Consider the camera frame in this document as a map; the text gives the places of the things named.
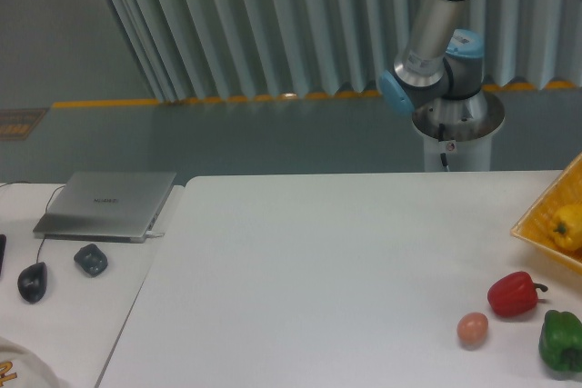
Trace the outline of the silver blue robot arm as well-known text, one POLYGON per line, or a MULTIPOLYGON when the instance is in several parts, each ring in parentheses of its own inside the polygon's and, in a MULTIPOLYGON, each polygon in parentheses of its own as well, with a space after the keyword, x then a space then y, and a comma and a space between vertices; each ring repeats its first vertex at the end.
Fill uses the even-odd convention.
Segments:
POLYGON ((405 49, 393 67, 379 76, 385 101, 400 114, 411 114, 431 100, 452 94, 446 51, 468 0, 422 0, 405 49))

